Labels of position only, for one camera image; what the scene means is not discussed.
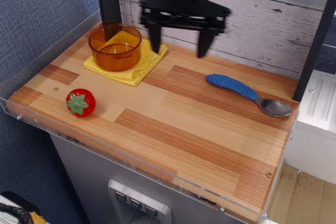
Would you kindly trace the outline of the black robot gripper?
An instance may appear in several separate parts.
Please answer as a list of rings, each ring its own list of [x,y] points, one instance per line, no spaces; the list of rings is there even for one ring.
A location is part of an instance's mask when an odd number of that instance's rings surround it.
[[[197,56],[204,57],[216,34],[223,33],[227,7],[209,0],[140,0],[141,24],[149,32],[152,50],[159,53],[161,27],[199,30]]]

